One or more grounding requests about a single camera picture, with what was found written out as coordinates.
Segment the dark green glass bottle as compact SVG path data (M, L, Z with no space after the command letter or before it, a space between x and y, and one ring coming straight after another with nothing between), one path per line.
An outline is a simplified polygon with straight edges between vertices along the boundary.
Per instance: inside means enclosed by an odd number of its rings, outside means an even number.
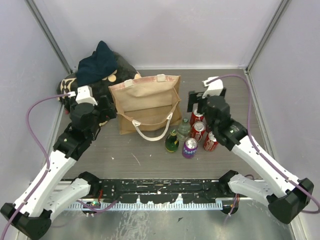
M165 149L169 153L174 153L178 150L178 148L179 148L179 140L177 137L177 131L173 129L165 139Z

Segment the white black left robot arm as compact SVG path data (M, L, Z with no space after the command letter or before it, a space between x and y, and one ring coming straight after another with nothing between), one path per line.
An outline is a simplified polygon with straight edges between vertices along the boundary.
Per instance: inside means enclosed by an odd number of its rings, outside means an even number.
M87 171L64 190L53 194L65 173L96 140L101 130L100 123L116 117L115 108L106 96L96 100L92 96L77 95L74 100L70 107L71 122L57 138L50 153L44 149L30 126L30 113L36 104L27 110L26 125L45 157L45 164L19 198L1 207L0 212L7 220L1 233L2 240L10 226L31 240L39 240L66 207L85 196L95 198L99 195L100 179Z

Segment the purple soda can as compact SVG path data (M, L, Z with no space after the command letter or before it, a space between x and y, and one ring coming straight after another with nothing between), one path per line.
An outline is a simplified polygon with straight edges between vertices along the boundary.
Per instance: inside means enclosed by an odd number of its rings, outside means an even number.
M198 149L198 142L194 138L188 138L182 148L182 155L186 159L191 159L195 156Z

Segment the tan jute canvas bag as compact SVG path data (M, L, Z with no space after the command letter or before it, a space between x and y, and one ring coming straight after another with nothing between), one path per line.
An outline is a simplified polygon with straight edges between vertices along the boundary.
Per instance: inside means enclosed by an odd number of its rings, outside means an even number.
M138 133L149 142L161 140L182 120L179 75L158 74L128 79L109 87L119 133Z

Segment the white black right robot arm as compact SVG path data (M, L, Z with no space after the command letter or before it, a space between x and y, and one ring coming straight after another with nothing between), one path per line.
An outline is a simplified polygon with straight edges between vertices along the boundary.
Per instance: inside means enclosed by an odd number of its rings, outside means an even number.
M289 224L310 203L314 184L282 167L241 123L232 119L225 92L223 89L220 95L205 96L203 92L190 91L187 111L197 104L197 112L204 116L218 143L249 164L264 181L256 182L230 170L219 179L219 191L225 197L247 196L267 206L278 221Z

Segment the red cola can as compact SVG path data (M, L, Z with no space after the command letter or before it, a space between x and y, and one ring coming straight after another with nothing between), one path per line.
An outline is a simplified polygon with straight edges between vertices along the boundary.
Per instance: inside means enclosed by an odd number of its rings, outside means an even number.
M207 152L212 152L216 149L216 147L218 146L218 141L217 139L215 138L214 134L212 131L210 131L205 140L204 140L204 143L203 143L203 148L205 151Z
M201 113L198 113L198 109L195 108L191 113L190 125L193 126L196 122L202 122L203 119L204 119L204 115Z
M202 121L197 121L192 126L192 129L190 131L190 137L195 139L197 142L200 142L203 138L205 131L205 124Z

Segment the clear soda water bottle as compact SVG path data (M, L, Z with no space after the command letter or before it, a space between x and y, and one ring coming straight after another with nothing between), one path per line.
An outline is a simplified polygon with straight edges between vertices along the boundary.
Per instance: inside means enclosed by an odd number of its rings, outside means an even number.
M191 124L188 118L183 118L177 129L177 138L179 141L185 141L189 138L191 132Z

